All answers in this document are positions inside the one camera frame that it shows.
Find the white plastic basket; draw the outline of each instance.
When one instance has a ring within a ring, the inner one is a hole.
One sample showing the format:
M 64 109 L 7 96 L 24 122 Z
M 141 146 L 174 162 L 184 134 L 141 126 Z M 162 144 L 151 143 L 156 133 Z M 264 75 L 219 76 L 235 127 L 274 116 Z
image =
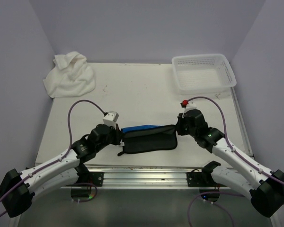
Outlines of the white plastic basket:
M 214 92 L 237 84 L 223 54 L 179 56 L 171 62 L 176 84 L 183 95 Z

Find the black pouch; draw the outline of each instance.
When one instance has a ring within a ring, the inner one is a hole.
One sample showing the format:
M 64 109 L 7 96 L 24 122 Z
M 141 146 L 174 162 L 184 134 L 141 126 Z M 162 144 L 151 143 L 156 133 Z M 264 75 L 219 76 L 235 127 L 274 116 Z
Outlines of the black pouch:
M 118 154 L 138 154 L 155 150 L 172 150 L 178 145 L 176 126 L 155 126 L 124 132 L 123 151 Z

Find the white table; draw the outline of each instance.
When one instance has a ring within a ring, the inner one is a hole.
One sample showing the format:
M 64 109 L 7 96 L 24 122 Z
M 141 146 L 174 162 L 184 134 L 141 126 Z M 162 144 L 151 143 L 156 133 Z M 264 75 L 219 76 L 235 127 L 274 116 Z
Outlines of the white table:
M 77 100 L 89 99 L 104 111 L 119 113 L 120 128 L 143 124 L 167 125 L 177 122 L 183 109 L 180 102 L 193 97 L 177 94 L 169 64 L 120 64 L 91 63 L 96 75 L 96 88 L 92 92 L 74 98 L 56 98 L 46 125 L 36 163 L 42 163 L 64 151 L 69 144 L 67 112 Z M 237 147 L 252 155 L 237 106 L 233 89 L 225 92 L 202 94 L 213 98 L 225 114 L 230 139 Z M 209 101 L 197 100 L 209 126 L 220 130 L 222 118 L 218 109 Z M 71 113 L 73 141 L 90 133 L 102 123 L 102 113 L 88 103 L 78 104 Z M 121 147 L 110 145 L 100 151 L 96 158 L 87 162 L 92 165 L 109 166 L 169 166 L 203 167 L 216 160 L 230 167 L 223 160 L 200 148 L 190 136 L 178 136 L 178 147 L 169 151 L 154 151 L 120 157 Z

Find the blue fabric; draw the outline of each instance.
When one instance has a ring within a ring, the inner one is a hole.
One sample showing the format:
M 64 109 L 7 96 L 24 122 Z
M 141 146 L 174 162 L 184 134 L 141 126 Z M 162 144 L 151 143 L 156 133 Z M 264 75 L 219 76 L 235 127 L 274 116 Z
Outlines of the blue fabric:
M 122 132 L 126 133 L 128 131 L 142 130 L 142 129 L 152 129 L 152 128 L 157 128 L 157 127 L 160 127 L 160 126 L 159 125 L 146 124 L 146 125 L 122 128 Z

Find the white towel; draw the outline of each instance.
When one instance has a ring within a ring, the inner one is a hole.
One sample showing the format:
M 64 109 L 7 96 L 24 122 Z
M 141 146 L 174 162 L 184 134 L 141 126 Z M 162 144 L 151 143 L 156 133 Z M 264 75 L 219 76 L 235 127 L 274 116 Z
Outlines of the white towel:
M 95 89 L 94 72 L 84 55 L 73 51 L 55 55 L 53 61 L 55 68 L 43 80 L 51 98 L 82 96 Z

